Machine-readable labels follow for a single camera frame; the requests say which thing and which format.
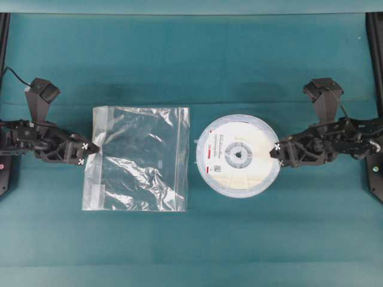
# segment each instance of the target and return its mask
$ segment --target teal tablecloth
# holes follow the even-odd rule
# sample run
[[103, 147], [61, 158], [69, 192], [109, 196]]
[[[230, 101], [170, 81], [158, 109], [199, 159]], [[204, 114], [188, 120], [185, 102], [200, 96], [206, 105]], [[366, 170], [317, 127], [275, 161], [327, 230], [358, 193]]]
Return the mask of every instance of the teal tablecloth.
[[[317, 121], [302, 86], [332, 77], [376, 116], [364, 14], [177, 17], [14, 14], [6, 62], [62, 94], [48, 119], [91, 135], [97, 105], [191, 109], [189, 211], [81, 211], [83, 170], [27, 155], [0, 201], [0, 286], [382, 286], [383, 204], [364, 162], [283, 169], [259, 196], [208, 188], [194, 140], [244, 113], [282, 137]], [[6, 74], [3, 120], [29, 118]]]

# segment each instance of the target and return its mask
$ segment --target black metal frame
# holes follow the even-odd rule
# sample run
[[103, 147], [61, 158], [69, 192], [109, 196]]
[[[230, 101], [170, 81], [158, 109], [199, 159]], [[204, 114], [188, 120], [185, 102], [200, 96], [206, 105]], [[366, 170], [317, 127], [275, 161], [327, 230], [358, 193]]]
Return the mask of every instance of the black metal frame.
[[[367, 13], [366, 29], [375, 78], [376, 108], [383, 115], [383, 13]], [[366, 159], [370, 192], [383, 201], [383, 153]]]
[[[0, 87], [2, 71], [4, 70], [5, 52], [7, 50], [8, 30], [10, 26], [10, 13], [0, 13]], [[10, 156], [0, 156], [0, 196], [8, 190], [12, 159]]]

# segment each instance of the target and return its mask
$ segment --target robotic arm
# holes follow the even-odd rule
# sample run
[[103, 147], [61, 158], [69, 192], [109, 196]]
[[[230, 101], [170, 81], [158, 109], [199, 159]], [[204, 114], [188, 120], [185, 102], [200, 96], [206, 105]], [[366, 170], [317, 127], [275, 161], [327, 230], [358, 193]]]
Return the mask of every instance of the robotic arm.
[[32, 121], [0, 121], [0, 155], [32, 151], [48, 163], [83, 165], [85, 156], [99, 148], [81, 135], [68, 133], [45, 120], [50, 104], [60, 90], [50, 81], [36, 78], [25, 90]]
[[[320, 122], [275, 144], [270, 155], [277, 158], [282, 167], [326, 164], [338, 154], [361, 160], [381, 152], [383, 117], [349, 118], [340, 103], [344, 91], [331, 78], [314, 79], [304, 86], [303, 92], [312, 100]], [[339, 105], [345, 117], [335, 121]]]

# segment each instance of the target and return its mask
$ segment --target teal cloth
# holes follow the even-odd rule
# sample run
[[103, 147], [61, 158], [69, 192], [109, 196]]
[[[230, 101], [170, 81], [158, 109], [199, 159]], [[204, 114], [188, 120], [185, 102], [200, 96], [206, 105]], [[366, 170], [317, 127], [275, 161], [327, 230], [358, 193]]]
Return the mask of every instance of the teal cloth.
[[[0, 201], [1, 286], [382, 286], [383, 204], [363, 161], [282, 169], [249, 199], [216, 193], [194, 163], [218, 117], [255, 115], [279, 137], [316, 122], [311, 78], [336, 80], [351, 117], [375, 117], [364, 21], [12, 15], [6, 63], [60, 87], [48, 119], [61, 127], [90, 136], [98, 105], [189, 106], [190, 190], [186, 213], [84, 212], [82, 168], [16, 158]], [[23, 89], [6, 74], [3, 120], [29, 119]]]
[[259, 15], [382, 11], [381, 0], [1, 0], [0, 11], [55, 14]]

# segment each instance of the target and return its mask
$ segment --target clear plastic bag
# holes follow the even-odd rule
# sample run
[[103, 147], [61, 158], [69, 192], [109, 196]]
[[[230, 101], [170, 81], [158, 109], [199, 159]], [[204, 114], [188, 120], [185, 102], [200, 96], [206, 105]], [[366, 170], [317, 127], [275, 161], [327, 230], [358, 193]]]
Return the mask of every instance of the clear plastic bag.
[[185, 211], [188, 108], [93, 109], [83, 210]]

